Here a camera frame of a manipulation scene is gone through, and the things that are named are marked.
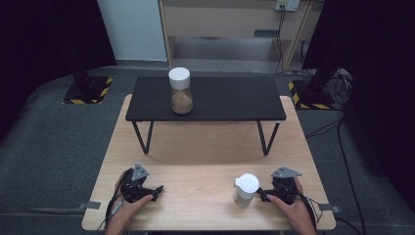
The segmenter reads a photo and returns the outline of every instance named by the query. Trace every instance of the black cable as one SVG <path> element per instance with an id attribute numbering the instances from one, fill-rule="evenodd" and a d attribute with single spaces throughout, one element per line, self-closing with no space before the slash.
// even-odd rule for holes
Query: black cable
<path id="1" fill-rule="evenodd" d="M 341 137 L 341 134 L 340 134 L 340 127 L 342 126 L 342 123 L 343 123 L 343 121 L 344 121 L 344 120 L 345 120 L 345 118 L 343 117 L 343 118 L 339 121 L 339 125 L 338 125 L 339 145 L 340 145 L 340 148 L 341 148 L 341 150 L 342 150 L 343 159 L 344 159 L 344 161 L 345 161 L 345 165 L 346 165 L 348 182 L 350 183 L 350 187 L 351 187 L 351 191 L 352 191 L 352 193 L 353 193 L 354 201 L 355 201 L 355 203 L 356 203 L 357 210 L 358 210 L 358 212 L 359 212 L 360 221 L 361 221 L 361 224 L 362 224 L 362 232 L 363 232 L 363 235 L 366 235 L 366 226 L 365 226 L 365 221 L 364 221 L 363 213 L 362 213 L 361 207 L 360 207 L 360 205 L 359 205 L 359 201 L 357 200 L 356 192 L 355 192 L 355 190 L 354 190 L 354 186 L 353 186 L 353 181 L 351 180 L 351 174 L 350 174 L 350 170 L 349 170 L 349 168 L 348 168 L 347 158 L 346 158 L 345 150 L 344 150 L 344 148 L 343 148 L 343 144 L 342 144 L 342 137 Z"/>
<path id="2" fill-rule="evenodd" d="M 115 188 L 115 191 L 114 191 L 114 194 L 113 194 L 113 197 L 111 198 L 111 200 L 110 200 L 110 202 L 108 203 L 108 206 L 107 206 L 107 211 L 106 211 L 106 218 L 104 219 L 104 221 L 101 223 L 101 225 L 100 225 L 100 227 L 98 228 L 98 229 L 100 229 L 101 228 L 101 226 L 102 226 L 102 224 L 105 222 L 106 224 L 105 224 L 105 226 L 104 226 L 104 230 L 106 230 L 107 229 L 107 226 L 108 226 L 108 224 L 109 224 L 109 222 L 110 222 L 110 219 L 112 218 L 112 215 L 111 215 L 111 210 L 113 209 L 113 205 L 114 205 L 114 202 L 116 201 L 116 199 L 119 197 L 119 196 L 121 196 L 122 195 L 122 193 L 120 193 L 120 194 L 116 194 L 117 192 L 118 192 L 118 190 L 119 190 L 119 188 L 121 187 L 121 185 L 122 185 L 122 183 L 120 183 L 120 182 L 118 182 L 118 185 L 116 186 L 116 188 Z"/>
<path id="3" fill-rule="evenodd" d="M 311 204 L 311 206 L 312 206 L 312 208 L 313 208 L 313 210 L 314 210 L 314 212 L 315 212 L 315 215 L 317 216 L 317 223 L 318 223 L 318 222 L 320 221 L 321 217 L 323 216 L 323 211 L 322 211 L 322 210 L 320 210 L 320 211 L 321 211 L 321 213 L 320 213 L 320 215 L 318 215 L 318 214 L 317 214 L 317 211 L 316 211 L 316 209 L 314 208 L 314 205 L 313 205 L 312 203 L 315 203 L 315 204 L 317 204 L 318 206 L 320 206 L 321 204 L 317 203 L 316 201 L 314 201 L 314 200 L 312 200 L 312 199 L 310 199 L 310 198 L 308 198 L 308 200 L 309 200 L 309 202 L 310 202 L 310 204 Z"/>
<path id="4" fill-rule="evenodd" d="M 307 198 L 307 200 L 308 200 L 308 203 L 311 205 L 312 210 L 314 211 L 314 215 L 315 215 L 315 219 L 316 219 L 317 223 L 320 222 L 320 218 L 321 218 L 321 215 L 323 215 L 323 212 L 321 212 L 320 215 L 318 215 L 317 210 L 315 209 L 315 207 L 312 204 L 311 200 L 308 199 L 308 198 Z"/>
<path id="5" fill-rule="evenodd" d="M 332 125 L 332 124 L 334 124 L 334 123 L 336 123 L 336 122 L 340 121 L 341 119 L 343 119 L 343 117 L 342 117 L 342 118 L 340 118 L 340 119 L 337 119 L 337 120 L 335 120 L 335 121 L 332 121 L 332 122 L 330 122 L 330 123 L 328 123 L 328 124 L 324 125 L 323 127 L 320 127 L 320 128 L 318 128 L 318 129 L 316 129 L 316 130 L 312 131 L 311 133 L 306 134 L 306 135 L 305 135 L 305 138 L 309 138 L 309 137 L 310 137 L 310 135 L 312 135 L 312 134 L 314 134 L 314 133 L 316 133 L 316 132 L 318 132 L 318 131 L 320 131 L 320 130 L 322 130 L 322 129 L 326 128 L 327 126 L 330 126 L 330 125 Z"/>
<path id="6" fill-rule="evenodd" d="M 305 41 L 302 41 L 301 42 L 301 50 L 300 50 L 301 65 L 303 65 L 304 64 L 304 61 L 305 61 L 305 56 L 304 56 L 304 53 L 303 53 L 304 43 L 305 43 Z"/>
<path id="7" fill-rule="evenodd" d="M 347 220 L 340 218 L 340 217 L 335 217 L 335 220 L 341 221 L 345 224 L 347 224 L 348 226 L 350 226 L 357 234 L 361 235 L 361 233 L 359 232 L 359 230 L 357 230 L 356 227 L 353 226 L 353 224 L 351 224 L 350 222 L 348 222 Z"/>
<path id="8" fill-rule="evenodd" d="M 278 25 L 278 35 L 277 35 L 277 48 L 278 51 L 280 53 L 280 59 L 278 61 L 278 65 L 277 65 L 277 69 L 275 70 L 275 73 L 278 72 L 278 69 L 280 68 L 280 64 L 281 64 L 281 71 L 284 71 L 284 62 L 283 62 L 283 50 L 282 50 L 282 46 L 281 46 L 281 28 L 283 26 L 284 23 L 284 18 L 285 18 L 285 6 L 281 5 L 281 14 L 280 14 L 280 22 Z"/>
<path id="9" fill-rule="evenodd" d="M 307 208 L 308 213 L 310 214 L 312 225 L 314 226 L 314 229 L 317 231 L 317 220 L 315 219 L 313 208 L 311 207 L 310 203 L 308 202 L 308 199 L 302 194 L 302 192 L 300 192 L 299 189 L 297 189 L 296 194 L 299 195 L 300 198 L 302 199 L 302 201 L 304 202 L 305 207 Z"/>
<path id="10" fill-rule="evenodd" d="M 107 221 L 110 218 L 110 216 L 107 216 L 106 218 L 104 218 L 103 222 L 100 224 L 100 226 L 97 228 L 97 232 L 100 231 L 100 228 L 103 226 L 103 224 L 105 223 L 105 221 Z"/>
<path id="11" fill-rule="evenodd" d="M 336 72 L 337 75 L 335 75 L 336 83 L 335 83 L 335 93 L 331 94 L 333 99 L 337 101 L 338 104 L 344 105 L 348 97 L 350 95 L 350 88 L 351 85 L 348 85 L 348 81 L 344 79 L 344 77 L 340 74 L 340 69 Z M 338 90 L 339 87 L 339 81 L 342 81 L 340 84 L 341 90 Z"/>
<path id="12" fill-rule="evenodd" d="M 324 131 L 323 133 L 318 133 L 318 134 L 308 135 L 308 136 L 306 136 L 305 138 L 306 138 L 306 139 L 309 139 L 309 138 L 314 137 L 314 136 L 318 136 L 318 135 L 324 135 L 324 134 L 327 134 L 330 130 L 332 130 L 332 129 L 334 129 L 334 128 L 336 128 L 336 126 L 332 126 L 332 127 L 330 127 L 329 129 L 327 129 L 327 130 L 326 130 L 326 131 Z"/>

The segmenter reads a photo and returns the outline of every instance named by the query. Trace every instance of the human hand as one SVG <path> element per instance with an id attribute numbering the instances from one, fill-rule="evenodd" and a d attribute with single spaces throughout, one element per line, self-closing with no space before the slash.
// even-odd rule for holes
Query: human hand
<path id="1" fill-rule="evenodd" d="M 119 202 L 121 202 L 121 206 L 110 219 L 109 224 L 107 225 L 106 235 L 123 234 L 124 230 L 130 224 L 132 217 L 154 198 L 153 195 L 147 195 L 137 202 L 130 204 L 124 200 L 120 190 L 118 190 L 116 194 L 119 195 L 119 197 L 114 202 L 111 211 L 113 211 Z"/>
<path id="2" fill-rule="evenodd" d="M 302 193 L 302 186 L 299 180 L 294 177 L 297 189 Z M 311 217 L 308 213 L 307 207 L 301 198 L 296 197 L 291 205 L 284 203 L 278 197 L 273 195 L 266 195 L 266 197 L 275 204 L 287 217 L 290 225 L 295 231 L 301 235 L 316 235 L 317 232 L 314 229 L 314 225 L 311 221 Z"/>

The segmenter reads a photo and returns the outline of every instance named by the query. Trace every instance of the yellow and black tape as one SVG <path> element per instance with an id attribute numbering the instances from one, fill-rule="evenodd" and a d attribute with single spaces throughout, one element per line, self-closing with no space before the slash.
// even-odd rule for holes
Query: yellow and black tape
<path id="1" fill-rule="evenodd" d="M 112 78 L 108 78 L 103 90 L 101 91 L 101 95 L 99 99 L 95 100 L 88 100 L 88 99 L 71 99 L 71 100 L 64 100 L 64 104 L 75 104 L 75 105 L 84 105 L 84 104 L 100 104 L 104 97 L 108 93 L 108 89 L 110 88 L 111 83 L 113 82 Z"/>
<path id="2" fill-rule="evenodd" d="M 291 94 L 293 95 L 294 105 L 299 110 L 333 110 L 335 109 L 334 105 L 326 105 L 326 104 L 303 104 L 300 100 L 299 94 L 297 93 L 296 87 L 292 82 L 288 83 L 288 87 L 290 88 Z"/>

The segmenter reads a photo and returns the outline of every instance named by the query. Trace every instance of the white cup lid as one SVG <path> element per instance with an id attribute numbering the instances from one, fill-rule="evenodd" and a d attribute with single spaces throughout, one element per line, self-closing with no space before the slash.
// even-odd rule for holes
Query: white cup lid
<path id="1" fill-rule="evenodd" d="M 173 89 L 183 90 L 190 85 L 190 72 L 185 68 L 174 68 L 168 73 L 170 85 Z"/>
<path id="2" fill-rule="evenodd" d="M 259 180 L 251 173 L 245 173 L 235 180 L 238 186 L 238 193 L 244 198 L 249 198 L 254 195 L 259 188 Z"/>

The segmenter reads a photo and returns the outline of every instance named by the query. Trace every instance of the wall socket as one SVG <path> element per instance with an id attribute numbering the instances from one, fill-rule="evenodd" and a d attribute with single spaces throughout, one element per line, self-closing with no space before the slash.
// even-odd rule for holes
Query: wall socket
<path id="1" fill-rule="evenodd" d="M 275 3 L 275 11 L 283 11 L 282 6 L 284 6 L 286 12 L 295 12 L 299 7 L 299 4 L 300 0 L 277 0 Z"/>

